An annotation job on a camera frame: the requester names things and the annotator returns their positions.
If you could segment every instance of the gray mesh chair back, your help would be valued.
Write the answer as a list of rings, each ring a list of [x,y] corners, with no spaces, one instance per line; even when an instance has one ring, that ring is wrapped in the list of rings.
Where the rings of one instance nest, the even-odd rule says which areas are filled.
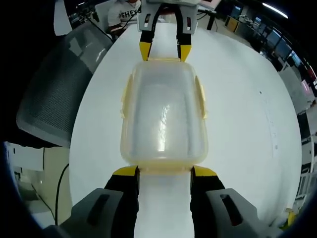
[[[109,27],[108,24],[108,12],[111,6],[115,3],[116,0],[108,0],[105,2],[102,2],[100,4],[97,4],[95,6],[96,13],[99,18],[99,26],[101,29],[106,31]]]
[[[43,60],[17,113],[18,127],[69,147],[85,90],[112,42],[87,22],[71,31]]]

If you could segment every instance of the transparent plastic container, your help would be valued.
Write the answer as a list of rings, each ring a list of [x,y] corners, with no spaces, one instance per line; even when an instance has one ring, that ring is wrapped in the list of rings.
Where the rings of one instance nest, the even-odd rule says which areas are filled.
[[[207,154],[205,96],[193,68],[139,63],[122,97],[121,155],[141,168],[191,167]]]

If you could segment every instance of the white tabletop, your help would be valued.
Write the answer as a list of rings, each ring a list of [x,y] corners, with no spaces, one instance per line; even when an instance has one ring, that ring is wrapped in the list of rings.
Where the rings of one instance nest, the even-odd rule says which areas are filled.
[[[120,155],[121,96],[141,61],[140,32],[129,27],[98,66],[81,102],[70,146],[70,191],[76,204],[127,166]],[[176,25],[160,23],[151,57],[177,57]],[[301,169],[301,139],[292,101],[272,64],[229,37],[198,28],[187,58],[205,88],[213,169],[270,223],[292,207]]]

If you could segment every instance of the window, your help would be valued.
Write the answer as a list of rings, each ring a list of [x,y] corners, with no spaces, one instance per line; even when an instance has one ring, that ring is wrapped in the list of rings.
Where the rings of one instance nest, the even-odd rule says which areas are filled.
[[[274,48],[280,38],[281,38],[281,35],[277,31],[272,30],[271,33],[266,38],[267,39],[267,44],[271,48]]]
[[[240,7],[234,6],[234,7],[233,7],[233,10],[232,10],[232,12],[231,12],[231,16],[232,16],[233,18],[238,18],[238,16],[241,14],[241,11],[242,11],[242,9],[241,9]]]
[[[265,29],[266,25],[264,23],[262,23],[260,26],[259,26],[259,33],[262,34],[264,29]]]
[[[293,61],[295,62],[295,65],[299,67],[299,65],[302,63],[301,59],[298,57],[298,55],[292,51],[290,57],[292,57]]]
[[[291,51],[291,47],[286,43],[286,41],[283,38],[280,40],[280,42],[277,44],[275,48],[276,54],[280,56],[283,60],[289,56]]]
[[[256,23],[260,24],[260,23],[261,23],[261,18],[256,17],[256,18],[254,19],[254,22],[256,22]]]

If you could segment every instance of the ceiling light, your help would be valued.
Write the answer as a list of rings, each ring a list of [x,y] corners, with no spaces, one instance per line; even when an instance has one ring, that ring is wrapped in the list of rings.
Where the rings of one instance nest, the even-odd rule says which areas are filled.
[[[315,75],[315,79],[317,80],[317,76],[316,76],[316,74],[315,74],[315,71],[313,70],[313,68],[312,68],[310,65],[309,65],[309,67],[311,68],[313,74]]]
[[[288,19],[288,16],[287,16],[285,13],[281,12],[280,10],[276,9],[275,7],[272,7],[272,6],[270,6],[270,5],[268,5],[268,4],[264,3],[264,2],[263,2],[262,4],[263,4],[263,6],[266,6],[267,8],[269,8],[269,9],[271,9],[271,10],[277,12],[278,14],[280,14],[280,15],[282,15],[282,16],[284,16],[285,18]]]

